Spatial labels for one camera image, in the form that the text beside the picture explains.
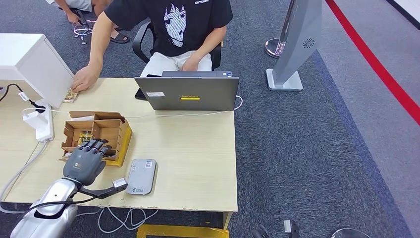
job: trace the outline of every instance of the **gray power bank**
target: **gray power bank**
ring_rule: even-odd
[[[153,159],[133,160],[125,191],[129,194],[149,194],[152,191],[155,170],[156,161]]]

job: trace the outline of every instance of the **horse face print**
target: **horse face print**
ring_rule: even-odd
[[[172,44],[177,47],[182,47],[184,44],[184,31],[187,26],[184,6],[179,9],[172,4],[170,11],[166,8],[163,20],[165,21],[165,27]]]

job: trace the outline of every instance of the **speaker grille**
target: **speaker grille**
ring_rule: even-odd
[[[303,48],[311,48],[316,43],[314,38],[308,38],[303,42]]]

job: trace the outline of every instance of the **small box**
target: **small box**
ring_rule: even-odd
[[[106,165],[121,167],[132,130],[127,120],[120,113],[111,112],[70,112],[73,120],[66,121],[64,135],[66,141],[61,144],[64,155],[73,150],[84,140],[106,139],[112,148],[105,155]]]

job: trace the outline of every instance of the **silver robotic arm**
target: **silver robotic arm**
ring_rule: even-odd
[[[95,198],[104,199],[126,189],[127,182],[120,178],[112,187],[103,190],[88,190],[102,172],[106,162],[104,153],[110,146],[106,140],[92,140],[78,146],[64,165],[64,177],[53,182],[41,199],[37,200],[21,216],[13,229],[11,238],[60,238],[76,218],[77,205]],[[74,202],[76,193],[92,196],[91,199]]]

